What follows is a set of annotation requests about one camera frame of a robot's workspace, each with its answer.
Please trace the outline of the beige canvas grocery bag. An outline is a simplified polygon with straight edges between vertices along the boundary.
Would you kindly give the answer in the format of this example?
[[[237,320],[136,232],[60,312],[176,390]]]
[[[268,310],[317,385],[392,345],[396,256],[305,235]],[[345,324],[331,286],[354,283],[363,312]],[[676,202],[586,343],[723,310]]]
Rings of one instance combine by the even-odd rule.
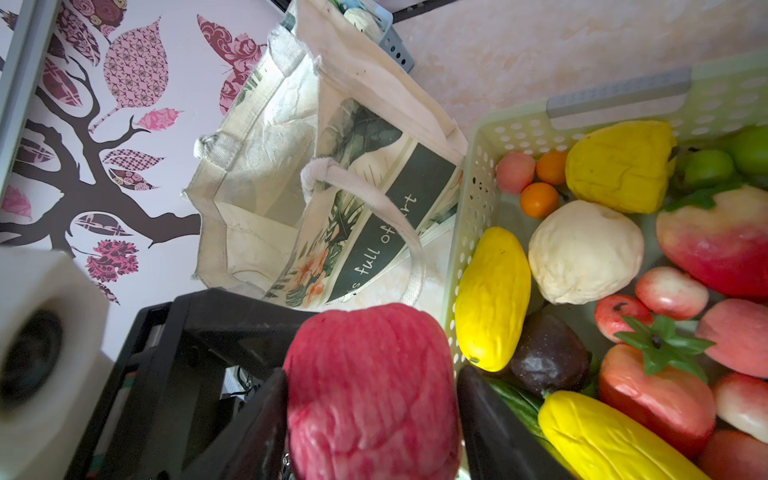
[[[195,145],[196,277],[289,308],[348,298],[422,243],[458,201],[453,119],[328,1],[295,1],[218,129]]]

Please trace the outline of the light green plastic basket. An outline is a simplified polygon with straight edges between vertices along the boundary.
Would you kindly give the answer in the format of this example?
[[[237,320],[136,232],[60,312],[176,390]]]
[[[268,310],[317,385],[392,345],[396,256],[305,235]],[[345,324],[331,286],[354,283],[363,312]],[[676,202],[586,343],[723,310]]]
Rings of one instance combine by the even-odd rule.
[[[643,233],[645,251],[638,275],[622,290],[601,300],[556,305],[543,298],[531,271],[531,299],[525,319],[534,314],[553,315],[577,334],[591,357],[586,385],[571,392],[602,402],[600,366],[606,353],[620,343],[615,334],[628,329],[621,317],[650,325],[663,316],[635,296],[639,278],[661,266],[688,274],[664,255],[655,232],[657,215],[664,207],[702,190],[691,190],[684,182],[687,157],[700,150],[725,151],[734,162],[735,173],[713,187],[743,182],[767,192],[767,56],[763,52],[608,84],[486,117],[471,136],[464,165],[442,313],[456,378],[462,368],[471,366],[487,383],[498,379],[529,392],[511,375],[509,363],[496,373],[470,364],[456,336],[459,282],[485,231],[491,227],[510,231],[528,259],[531,236],[548,217],[527,216],[520,207],[522,192],[512,195],[498,188],[499,161],[511,152],[522,152],[537,163],[551,151],[568,153],[578,140],[595,130],[634,120],[666,122],[677,138],[675,167],[661,209],[653,214],[616,211]],[[715,429],[701,453],[686,458],[708,476],[706,479],[763,479],[767,475],[767,301],[727,297],[706,288],[709,303],[704,311],[691,320],[675,320],[679,334],[715,343],[697,357],[714,396]]]

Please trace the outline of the pink red pomegranate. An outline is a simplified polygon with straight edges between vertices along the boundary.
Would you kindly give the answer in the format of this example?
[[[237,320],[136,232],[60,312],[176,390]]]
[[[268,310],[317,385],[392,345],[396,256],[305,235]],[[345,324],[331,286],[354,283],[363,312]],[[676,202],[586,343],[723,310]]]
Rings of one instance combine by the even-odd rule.
[[[283,364],[299,479],[453,479],[461,429],[447,337],[392,303],[329,310],[299,328]]]

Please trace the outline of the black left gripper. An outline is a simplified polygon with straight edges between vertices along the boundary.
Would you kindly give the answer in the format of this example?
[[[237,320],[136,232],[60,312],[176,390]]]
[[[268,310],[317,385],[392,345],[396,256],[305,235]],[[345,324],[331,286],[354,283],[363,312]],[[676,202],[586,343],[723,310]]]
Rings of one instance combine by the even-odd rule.
[[[183,479],[282,370],[307,317],[222,289],[140,310],[66,477]]]

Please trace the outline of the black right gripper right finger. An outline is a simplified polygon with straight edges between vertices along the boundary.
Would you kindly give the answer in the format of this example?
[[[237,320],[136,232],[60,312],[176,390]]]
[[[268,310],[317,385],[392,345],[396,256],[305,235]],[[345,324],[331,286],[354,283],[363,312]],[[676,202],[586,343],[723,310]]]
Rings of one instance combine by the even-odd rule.
[[[457,396],[472,479],[571,479],[483,377],[460,370]]]

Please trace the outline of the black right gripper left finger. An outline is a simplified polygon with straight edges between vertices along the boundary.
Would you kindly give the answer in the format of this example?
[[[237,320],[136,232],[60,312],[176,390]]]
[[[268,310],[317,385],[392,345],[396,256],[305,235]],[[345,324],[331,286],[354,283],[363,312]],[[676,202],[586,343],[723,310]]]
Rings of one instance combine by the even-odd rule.
[[[286,374],[277,369],[186,468],[183,479],[277,479],[287,436]]]

